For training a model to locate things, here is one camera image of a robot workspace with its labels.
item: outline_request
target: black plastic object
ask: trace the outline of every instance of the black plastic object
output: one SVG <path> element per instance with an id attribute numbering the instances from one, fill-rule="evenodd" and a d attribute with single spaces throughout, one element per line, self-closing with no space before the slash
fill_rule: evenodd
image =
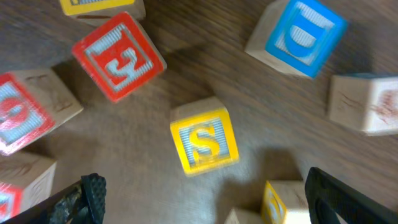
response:
<path id="1" fill-rule="evenodd" d="M 336 213 L 348 224 L 398 223 L 393 211 L 316 167 L 308 173 L 305 195 L 312 224 L 338 224 Z"/>
<path id="2" fill-rule="evenodd" d="M 106 181 L 98 174 L 81 180 L 3 224 L 102 224 Z"/>

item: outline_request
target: wood grain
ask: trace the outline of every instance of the wood grain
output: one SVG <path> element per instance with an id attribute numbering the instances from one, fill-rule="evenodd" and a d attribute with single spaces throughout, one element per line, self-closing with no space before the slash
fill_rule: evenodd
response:
<path id="1" fill-rule="evenodd" d="M 27 147 L 56 158 L 53 192 L 81 175 L 106 177 L 104 223 L 223 223 L 232 207 L 259 211 L 267 179 L 301 179 L 318 166 L 398 210 L 398 138 L 367 138 L 326 117 L 336 73 L 398 70 L 398 1 L 322 0 L 349 27 L 315 80 L 285 76 L 243 52 L 270 0 L 146 0 L 141 22 L 168 70 L 110 103 L 72 58 L 94 28 L 56 0 L 0 2 L 0 72 L 53 67 L 85 110 Z M 185 177 L 170 110 L 216 95 L 241 160 Z"/>

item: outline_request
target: yellow letter s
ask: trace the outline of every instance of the yellow letter s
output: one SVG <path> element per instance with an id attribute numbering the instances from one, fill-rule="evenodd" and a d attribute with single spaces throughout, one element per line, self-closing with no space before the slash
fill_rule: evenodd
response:
<path id="1" fill-rule="evenodd" d="M 213 126 L 211 127 L 197 127 L 195 128 L 189 135 L 190 142 L 192 146 L 195 147 L 209 147 L 211 154 L 210 155 L 201 155 L 197 149 L 193 150 L 193 158 L 195 162 L 199 162 L 205 159 L 211 159 L 214 156 L 217 156 L 220 152 L 220 146 L 218 145 L 215 139 L 208 138 L 199 138 L 199 132 L 207 132 L 210 136 L 215 136 L 215 129 Z"/>

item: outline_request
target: alphabet block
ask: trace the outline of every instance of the alphabet block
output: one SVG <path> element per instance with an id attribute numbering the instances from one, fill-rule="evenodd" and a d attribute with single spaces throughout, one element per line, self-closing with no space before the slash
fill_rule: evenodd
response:
<path id="1" fill-rule="evenodd" d="M 99 27 L 120 12 L 145 18 L 143 0 L 60 0 L 63 12 L 78 21 Z"/>
<path id="2" fill-rule="evenodd" d="M 228 111 L 215 97 L 176 108 L 170 129 L 187 175 L 239 160 Z"/>
<path id="3" fill-rule="evenodd" d="M 56 163 L 27 152 L 0 156 L 0 222 L 50 196 Z"/>
<path id="4" fill-rule="evenodd" d="M 316 0 L 278 0 L 264 11 L 245 51 L 279 72 L 314 78 L 345 27 Z"/>
<path id="5" fill-rule="evenodd" d="M 360 73 L 331 79 L 329 118 L 368 136 L 398 133 L 398 77 Z"/>
<path id="6" fill-rule="evenodd" d="M 0 153 L 12 154 L 82 109 L 51 69 L 0 75 Z"/>
<path id="7" fill-rule="evenodd" d="M 232 208 L 225 224 L 264 224 L 259 214 Z"/>
<path id="8" fill-rule="evenodd" d="M 265 223 L 311 224 L 304 183 L 267 181 L 261 215 Z"/>
<path id="9" fill-rule="evenodd" d="M 79 41 L 72 52 L 113 102 L 166 69 L 144 29 L 126 12 Z"/>

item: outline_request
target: red border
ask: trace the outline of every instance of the red border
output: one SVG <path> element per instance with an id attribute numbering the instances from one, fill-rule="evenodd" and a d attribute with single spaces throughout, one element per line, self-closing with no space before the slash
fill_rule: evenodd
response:
<path id="1" fill-rule="evenodd" d="M 131 34 L 133 34 L 134 38 L 137 40 L 137 43 L 140 44 L 140 47 L 143 49 L 145 54 L 152 60 L 154 67 L 134 82 L 128 84 L 121 91 L 115 93 L 113 89 L 106 83 L 103 77 L 98 73 L 95 67 L 91 64 L 90 60 L 84 54 L 84 51 L 92 43 L 104 36 L 120 23 L 124 23 L 126 27 L 130 30 Z M 88 72 L 94 82 L 96 82 L 96 84 L 101 88 L 102 92 L 114 103 L 118 102 L 130 92 L 135 90 L 137 87 L 143 85 L 151 78 L 154 78 L 157 74 L 165 69 L 163 63 L 160 61 L 156 52 L 152 48 L 150 41 L 147 40 L 146 35 L 142 32 L 144 31 L 141 31 L 140 25 L 137 24 L 137 22 L 128 13 L 122 12 L 114 16 L 101 27 L 94 30 L 87 37 L 77 42 L 72 48 L 72 54 L 79 60 L 81 66 Z"/>
<path id="2" fill-rule="evenodd" d="M 34 141 L 35 139 L 39 138 L 41 135 L 45 134 L 50 128 L 55 125 L 55 121 L 51 119 L 48 113 L 35 101 L 33 96 L 25 90 L 23 86 L 21 86 L 17 80 L 14 78 L 12 73 L 5 73 L 0 75 L 0 85 L 3 85 L 7 82 L 12 82 L 15 88 L 19 91 L 19 93 L 24 97 L 26 101 L 29 102 L 30 110 L 33 108 L 41 115 L 43 119 L 43 124 L 36 128 L 35 130 L 27 133 L 25 136 L 21 137 L 20 139 L 14 141 L 10 145 L 6 145 L 3 141 L 0 142 L 0 153 L 4 155 L 10 155 L 17 150 L 21 149 L 22 147 L 28 145 L 30 142 Z"/>
<path id="3" fill-rule="evenodd" d="M 18 215 L 21 209 L 23 190 L 11 184 L 0 183 L 0 192 L 5 192 L 7 194 L 12 194 L 14 196 L 14 203 L 12 205 L 12 212 L 10 218 Z"/>

